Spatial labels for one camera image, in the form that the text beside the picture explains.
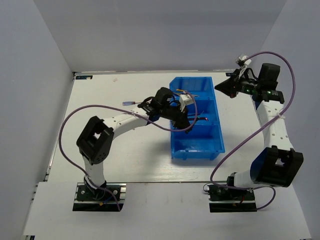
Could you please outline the green black screwdriver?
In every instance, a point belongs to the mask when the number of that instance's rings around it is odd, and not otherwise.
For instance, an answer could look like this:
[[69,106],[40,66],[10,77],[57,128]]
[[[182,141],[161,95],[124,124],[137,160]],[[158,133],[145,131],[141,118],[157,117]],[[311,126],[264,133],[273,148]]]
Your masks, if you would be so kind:
[[197,117],[197,121],[209,121],[207,117]]

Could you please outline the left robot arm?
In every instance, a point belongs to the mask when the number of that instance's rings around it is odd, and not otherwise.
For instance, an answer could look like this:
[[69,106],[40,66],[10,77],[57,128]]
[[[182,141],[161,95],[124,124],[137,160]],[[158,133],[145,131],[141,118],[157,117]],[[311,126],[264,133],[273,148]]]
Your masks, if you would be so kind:
[[186,90],[175,99],[170,89],[161,87],[155,96],[147,97],[131,111],[106,119],[91,117],[76,141],[84,161],[84,183],[89,186],[90,196],[96,200],[105,196],[103,162],[110,153],[113,140],[126,132],[153,124],[159,118],[171,121],[171,131],[188,133],[194,124],[188,119],[187,107],[194,103],[195,97]]

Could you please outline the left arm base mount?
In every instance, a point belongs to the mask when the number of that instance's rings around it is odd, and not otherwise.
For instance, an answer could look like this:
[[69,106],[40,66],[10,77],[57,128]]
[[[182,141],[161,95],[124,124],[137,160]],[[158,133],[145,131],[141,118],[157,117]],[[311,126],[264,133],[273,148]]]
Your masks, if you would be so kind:
[[106,187],[115,195],[118,204],[109,192],[94,195],[84,184],[78,183],[73,201],[73,212],[119,212],[126,198],[126,183],[107,183]]

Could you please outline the yellow-handled pliers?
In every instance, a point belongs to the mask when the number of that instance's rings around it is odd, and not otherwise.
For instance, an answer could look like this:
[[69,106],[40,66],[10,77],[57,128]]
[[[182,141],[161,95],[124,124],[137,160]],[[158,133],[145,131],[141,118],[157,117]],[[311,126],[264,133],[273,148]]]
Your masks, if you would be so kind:
[[[173,92],[175,96],[180,96],[180,95],[187,95],[187,92],[182,90],[182,89],[176,89],[176,91]],[[191,94],[193,97],[199,97],[199,95],[196,94]]]

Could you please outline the large brown hex key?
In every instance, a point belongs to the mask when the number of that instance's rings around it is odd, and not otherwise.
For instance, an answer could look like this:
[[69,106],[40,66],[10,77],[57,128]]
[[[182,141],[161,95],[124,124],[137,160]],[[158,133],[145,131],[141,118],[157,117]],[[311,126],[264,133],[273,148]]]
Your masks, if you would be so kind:
[[201,115],[201,113],[197,114],[197,115],[196,114],[188,114],[187,117],[188,118],[194,118],[194,117],[199,117],[200,115]]

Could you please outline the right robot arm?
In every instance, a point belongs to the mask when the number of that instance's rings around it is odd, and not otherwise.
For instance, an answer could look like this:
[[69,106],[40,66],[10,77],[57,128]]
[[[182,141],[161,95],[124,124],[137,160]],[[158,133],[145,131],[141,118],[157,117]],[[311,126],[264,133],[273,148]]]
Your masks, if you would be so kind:
[[290,142],[285,118],[284,96],[276,89],[280,66],[263,63],[257,78],[249,77],[247,70],[236,69],[227,74],[227,80],[215,90],[235,98],[238,93],[250,95],[262,128],[264,147],[248,170],[235,172],[228,178],[226,195],[236,200],[244,189],[256,187],[287,188],[298,173],[304,157]]

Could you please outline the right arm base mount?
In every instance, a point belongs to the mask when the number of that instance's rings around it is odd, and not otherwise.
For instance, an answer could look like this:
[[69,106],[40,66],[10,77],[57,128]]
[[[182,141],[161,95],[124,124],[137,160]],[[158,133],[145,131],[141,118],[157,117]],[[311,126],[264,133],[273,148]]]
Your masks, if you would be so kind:
[[221,188],[206,184],[203,191],[208,195],[211,213],[251,213],[257,212],[253,191]]

